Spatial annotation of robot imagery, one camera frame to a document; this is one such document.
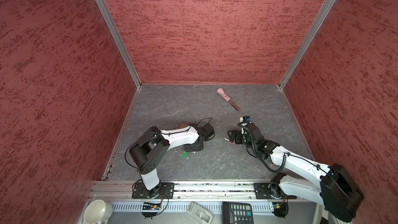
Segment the green key tag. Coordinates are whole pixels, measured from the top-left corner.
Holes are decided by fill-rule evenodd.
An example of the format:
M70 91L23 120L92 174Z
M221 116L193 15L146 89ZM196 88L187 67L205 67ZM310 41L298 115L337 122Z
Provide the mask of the green key tag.
M182 157L182 158L185 158L185 157L187 156L187 154L188 154L188 153L184 151L184 152L181 154L181 157Z

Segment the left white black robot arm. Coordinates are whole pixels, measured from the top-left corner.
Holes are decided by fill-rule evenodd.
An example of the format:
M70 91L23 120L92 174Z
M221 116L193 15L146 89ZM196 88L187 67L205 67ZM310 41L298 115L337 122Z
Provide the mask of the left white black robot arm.
M196 123L176 130L160 130L151 127L137 138L126 150L138 169L142 182L148 191L157 192L161 186L157 167L165 154L173 148L182 146L185 152L197 152L204 149L204 142L215 135L214 128L207 123Z

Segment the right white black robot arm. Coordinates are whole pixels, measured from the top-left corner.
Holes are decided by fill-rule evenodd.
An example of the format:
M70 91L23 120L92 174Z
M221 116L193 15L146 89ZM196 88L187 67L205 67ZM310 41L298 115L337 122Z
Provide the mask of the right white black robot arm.
M346 168L304 158L265 139L260 129L247 120L238 127L240 130L228 131L229 141L251 149L254 157L275 174L268 185L273 198L295 196L315 202L345 223L356 217L364 193Z

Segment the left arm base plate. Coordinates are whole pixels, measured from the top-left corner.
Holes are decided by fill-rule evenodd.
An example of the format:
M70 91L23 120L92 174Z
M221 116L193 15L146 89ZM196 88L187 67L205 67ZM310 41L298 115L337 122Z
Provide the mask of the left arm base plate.
M152 190L148 190L144 183L139 181L133 184L132 199L172 199L174 194L174 183L160 183Z

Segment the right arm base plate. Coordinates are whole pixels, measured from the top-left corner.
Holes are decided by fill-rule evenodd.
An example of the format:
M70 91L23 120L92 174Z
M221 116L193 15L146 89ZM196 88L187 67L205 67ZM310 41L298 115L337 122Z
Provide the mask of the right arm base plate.
M254 183L254 192L258 200L288 200L297 199L296 196L286 195L276 183Z

